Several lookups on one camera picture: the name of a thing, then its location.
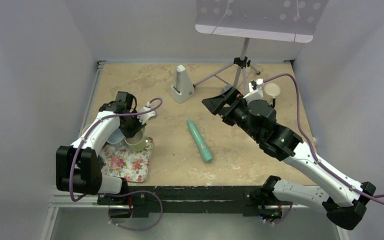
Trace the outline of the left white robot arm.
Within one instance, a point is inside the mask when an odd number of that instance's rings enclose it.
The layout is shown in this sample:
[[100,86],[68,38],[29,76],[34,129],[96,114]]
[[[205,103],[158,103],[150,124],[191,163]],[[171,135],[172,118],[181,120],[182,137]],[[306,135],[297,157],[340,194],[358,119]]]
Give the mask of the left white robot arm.
[[138,119],[136,97],[119,91],[115,100],[103,104],[95,120],[76,141],[56,150],[56,187],[84,195],[109,194],[118,205],[126,203],[129,191],[121,177],[103,175],[99,154],[110,135],[120,130],[133,137],[145,125]]

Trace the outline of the cream mug black handle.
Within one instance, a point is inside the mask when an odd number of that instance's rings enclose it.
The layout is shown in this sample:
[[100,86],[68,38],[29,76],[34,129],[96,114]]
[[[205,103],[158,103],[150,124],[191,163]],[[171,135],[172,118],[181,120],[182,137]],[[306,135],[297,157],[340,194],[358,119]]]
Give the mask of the cream mug black handle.
[[275,83],[265,83],[263,88],[263,99],[272,107],[275,108],[277,97],[280,95],[281,89]]

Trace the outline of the light grey footed mug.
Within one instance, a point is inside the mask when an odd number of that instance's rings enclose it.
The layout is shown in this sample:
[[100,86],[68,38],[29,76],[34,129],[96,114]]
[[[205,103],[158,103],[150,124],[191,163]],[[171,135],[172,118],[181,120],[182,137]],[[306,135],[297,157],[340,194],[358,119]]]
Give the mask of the light grey footed mug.
[[106,140],[106,142],[113,147],[123,149],[126,146],[125,136],[122,131],[117,128]]

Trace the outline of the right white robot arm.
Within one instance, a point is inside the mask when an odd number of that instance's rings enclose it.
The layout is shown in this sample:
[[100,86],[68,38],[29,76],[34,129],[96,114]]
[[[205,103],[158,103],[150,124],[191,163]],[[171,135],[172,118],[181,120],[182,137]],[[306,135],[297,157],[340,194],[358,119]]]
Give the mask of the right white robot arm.
[[238,126],[268,156],[306,175],[314,182],[304,186],[271,175],[254,196],[260,205],[294,202],[317,209],[345,230],[353,230],[363,219],[376,187],[341,173],[314,154],[310,145],[290,128],[277,123],[276,110],[264,99],[249,100],[236,88],[206,98],[202,104],[229,126]]

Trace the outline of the green mug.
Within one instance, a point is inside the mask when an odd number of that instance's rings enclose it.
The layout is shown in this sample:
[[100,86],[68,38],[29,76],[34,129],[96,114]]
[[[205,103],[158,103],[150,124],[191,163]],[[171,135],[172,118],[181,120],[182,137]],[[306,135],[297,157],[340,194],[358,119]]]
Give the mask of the green mug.
[[146,148],[146,136],[141,130],[133,137],[125,137],[125,142],[135,152],[141,152]]

